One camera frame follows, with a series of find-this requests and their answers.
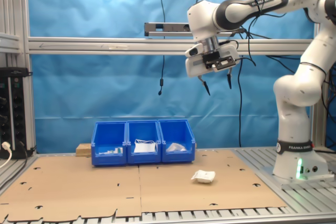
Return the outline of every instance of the aluminum frame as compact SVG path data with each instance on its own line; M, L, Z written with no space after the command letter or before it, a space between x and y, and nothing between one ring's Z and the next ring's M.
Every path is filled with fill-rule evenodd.
M263 174L263 168L272 168L276 159L274 147L253 148L229 148L235 155L241 158L252 171L264 181L286 204L287 207L268 207L251 209L222 209L204 211L179 211L179 212L147 212L140 217L103 217L81 218L64 224L109 224L109 223L335 223L336 220L336 183L303 183L289 185L279 189L267 176ZM34 162L41 157L69 156L67 154L43 154L31 157L25 170L34 166ZM328 164L336 164L336 157L321 153ZM6 174L13 174L20 169L24 161L11 161L3 173L0 173L0 185L6 179ZM42 224L43 220L31 221L30 224ZM26 221L13 224L27 224Z
M0 67L26 67L32 70L29 54L65 55L184 55L191 39L57 38L30 37L27 0L0 0ZM238 40L239 53L248 54L247 40ZM301 55L311 40L252 39L252 55ZM27 148L35 146L32 77L24 78ZM312 139L323 146L325 112L321 104L311 114Z
M238 52L248 55L248 40L238 39ZM252 39L252 55L301 55L311 39ZM64 55L184 55L191 39L29 37L30 54Z
M319 32L319 24L314 26L314 37ZM322 96L324 100L328 97L329 85L327 83L322 84ZM327 131L327 112L324 108L322 99L318 101L314 106L310 107L310 125L311 125L311 140L315 146L325 146L326 131Z

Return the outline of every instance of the blue plastic bin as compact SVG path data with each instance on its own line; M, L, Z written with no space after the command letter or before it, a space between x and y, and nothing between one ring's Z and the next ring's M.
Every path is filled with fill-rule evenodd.
M157 121L128 121L127 130L127 159L129 164L161 162L161 139ZM135 139L156 142L156 152L134 153Z
M127 163L126 122L97 122L91 141L92 164L124 165ZM122 153L100 154L122 147Z
M195 137L188 120L159 120L162 141L162 162L192 162L195 159ZM167 152L172 143L181 144L186 151Z

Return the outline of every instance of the cardboard sheet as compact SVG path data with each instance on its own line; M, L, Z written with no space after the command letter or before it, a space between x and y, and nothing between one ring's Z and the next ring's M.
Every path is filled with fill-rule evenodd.
M211 184L191 180L215 171ZM0 196L0 222L60 222L142 212L284 207L230 150L197 151L193 164L93 168L86 157L41 157Z
M199 169L216 172L211 184L191 180ZM140 180L142 212L286 206L230 150L198 151L189 165L140 166Z
M86 157L41 157L0 197L0 220L141 215L139 168L93 168Z

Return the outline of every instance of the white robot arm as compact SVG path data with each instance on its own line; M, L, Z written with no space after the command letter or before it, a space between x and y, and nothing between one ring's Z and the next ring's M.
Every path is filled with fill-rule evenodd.
M336 61L336 0L226 0L201 1L187 12L195 46L185 52L189 77L230 69L239 63L233 42L220 45L217 33L237 30L252 17L274 11L303 8L308 19L320 23L320 31L301 56L294 75L274 84L279 137L274 174L289 181L333 178L326 161L312 149L306 106L317 103L326 73Z

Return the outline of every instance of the slotted metal tabletop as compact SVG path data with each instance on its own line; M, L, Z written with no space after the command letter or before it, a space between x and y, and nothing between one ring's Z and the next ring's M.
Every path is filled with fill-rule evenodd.
M222 209L204 211L179 211L179 212L147 212L141 217L116 218L78 218L75 221L63 222L64 224L109 224L124 222L141 223L336 223L336 182L304 183L287 186L283 190L272 183L261 171L263 167L274 166L276 151L273 147L258 148L231 148L251 169L254 170L269 188L271 188L288 207L281 208L252 208L252 209ZM37 155L28 160L28 168L41 156L67 156L74 154ZM336 167L336 155L321 153L331 167ZM5 169L0 170L0 185L14 174L23 165L23 160L11 161ZM5 220L4 224L14 223ZM54 224L39 221L22 221L17 224Z

